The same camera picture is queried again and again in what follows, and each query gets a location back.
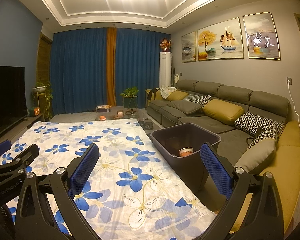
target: curtain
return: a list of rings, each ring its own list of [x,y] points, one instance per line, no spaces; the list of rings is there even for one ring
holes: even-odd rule
[[[106,28],[55,33],[50,82],[54,114],[94,111],[107,101]]]
[[[136,30],[117,29],[115,50],[115,94],[117,106],[123,105],[123,90],[136,86],[139,89],[138,107],[146,104],[146,89],[159,85],[159,60],[162,39],[169,34]]]
[[[108,28],[107,31],[107,101],[108,105],[116,106],[115,101],[115,42],[117,28]]]

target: black and white pillow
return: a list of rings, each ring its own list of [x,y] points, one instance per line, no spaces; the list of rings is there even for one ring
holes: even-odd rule
[[[278,132],[276,126],[270,126],[268,129],[266,129],[264,132],[262,132],[259,136],[257,136],[252,143],[249,145],[248,149],[250,149],[252,146],[257,144],[258,142],[264,140],[264,139],[275,139],[278,141]]]
[[[207,103],[211,101],[211,96],[201,96],[201,95],[187,95],[183,100],[190,101],[193,103],[197,103],[204,107]]]
[[[240,129],[251,136],[254,136],[257,129],[259,127],[263,127],[265,130],[267,130],[269,127],[274,126],[276,128],[278,139],[280,135],[283,132],[283,129],[285,127],[284,123],[280,123],[277,121],[274,121],[270,118],[266,118],[257,114],[252,113],[245,113],[242,116],[240,116],[237,121],[234,123],[235,127],[237,129]]]

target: recessed ceiling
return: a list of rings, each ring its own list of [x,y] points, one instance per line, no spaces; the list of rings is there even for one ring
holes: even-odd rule
[[[52,31],[87,27],[141,28],[171,32],[207,5],[225,6],[218,0],[20,0]]]

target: framed painting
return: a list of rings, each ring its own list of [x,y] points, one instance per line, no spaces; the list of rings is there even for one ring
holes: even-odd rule
[[[245,15],[243,22],[249,58],[280,60],[279,41],[271,12]]]
[[[182,63],[196,61],[196,34],[188,33],[181,37]]]
[[[239,18],[198,30],[198,59],[244,58]]]

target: air conditioner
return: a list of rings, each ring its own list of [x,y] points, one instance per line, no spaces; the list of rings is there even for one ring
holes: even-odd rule
[[[159,88],[171,86],[171,52],[160,52]]]

